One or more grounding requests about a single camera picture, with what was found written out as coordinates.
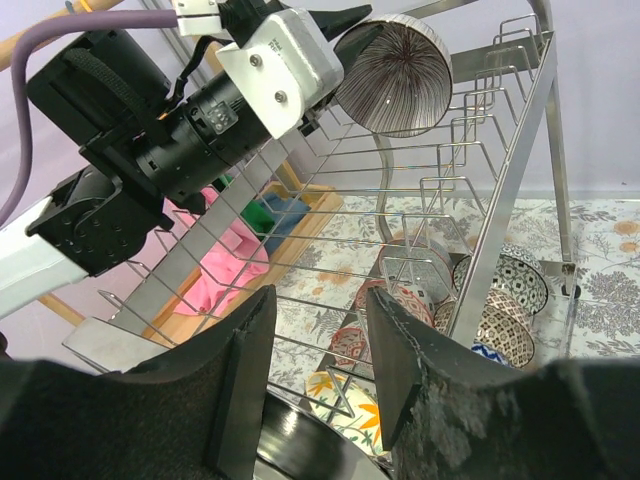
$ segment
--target blue object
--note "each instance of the blue object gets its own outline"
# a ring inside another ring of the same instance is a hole
[[[293,229],[296,228],[296,225],[298,225],[307,212],[311,210],[309,205],[300,200],[294,200],[293,198],[283,200],[277,194],[271,192],[263,195],[262,199],[264,202],[259,200],[258,204],[263,207],[264,211],[276,222],[276,228],[271,233],[277,235],[290,235]],[[278,224],[283,215],[284,218],[282,222]],[[280,237],[270,237],[264,244],[267,255],[271,256],[284,240],[284,238]]]
[[[502,356],[502,354],[491,347],[486,346],[484,343],[473,342],[471,347],[472,352],[476,352],[478,355],[482,355],[487,360],[499,363],[505,367],[510,367],[511,364]]]

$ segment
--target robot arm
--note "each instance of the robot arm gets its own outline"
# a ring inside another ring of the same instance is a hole
[[[224,28],[234,39],[218,52],[226,71],[184,102],[168,97],[169,81],[123,30],[85,33],[28,82],[29,99],[90,165],[0,232],[8,245],[0,256],[0,318],[136,255],[150,231],[172,228],[165,198],[204,213],[200,191],[227,169],[270,137],[314,130],[307,113],[327,105],[378,34],[342,51],[329,46],[371,12],[368,5],[343,12],[276,0],[174,6],[182,34]]]

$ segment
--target screw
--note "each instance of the screw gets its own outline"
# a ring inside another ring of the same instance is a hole
[[[287,94],[284,93],[282,90],[278,90],[276,92],[276,102],[284,103],[286,101],[287,101]]]
[[[262,65],[262,57],[260,57],[260,55],[251,55],[249,57],[249,63],[251,64],[252,67],[259,67],[260,65]]]

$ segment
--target plate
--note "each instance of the plate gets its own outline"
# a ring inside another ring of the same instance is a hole
[[[435,328],[439,332],[446,332],[454,307],[455,302],[447,302],[436,312]],[[529,331],[507,313],[489,305],[482,311],[475,340],[501,353],[516,368],[527,365],[535,354]]]
[[[430,263],[407,262],[402,272],[402,280],[424,287],[431,300],[436,304],[445,302],[449,298],[449,291],[453,287],[453,262],[449,253],[438,242],[432,240],[430,247],[417,243],[411,248],[410,253],[407,252],[405,239],[393,240],[390,245],[383,247],[378,257],[380,272],[383,275],[386,273],[391,279],[396,279],[405,262],[403,260],[385,260],[389,257],[428,260]],[[413,279],[411,278],[410,265],[413,266]]]
[[[340,399],[336,389],[343,388],[346,378],[341,375],[335,375],[335,378],[339,385],[333,384],[327,372],[315,372],[305,383],[307,395],[322,403],[336,405]],[[355,443],[367,455],[378,456],[384,454],[382,439],[380,438],[378,403],[353,382],[347,388],[345,396],[353,409],[354,418],[336,413],[329,424]],[[325,422],[329,420],[331,410],[313,402],[309,403],[311,404],[311,410],[318,418]],[[343,402],[340,402],[338,408],[344,412],[347,411]]]
[[[373,287],[380,287],[387,290],[387,282],[386,280],[369,280],[364,282],[358,290],[358,293],[356,293],[355,306],[357,309],[366,309],[367,290]],[[433,327],[433,315],[429,307],[411,290],[396,285],[392,296],[407,312],[430,327]]]

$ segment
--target white bowl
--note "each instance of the white bowl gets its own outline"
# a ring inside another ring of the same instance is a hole
[[[336,91],[356,123],[388,137],[413,137],[435,127],[453,94],[451,56],[427,24],[408,15],[381,15],[351,28],[336,49],[384,28],[360,54]]]

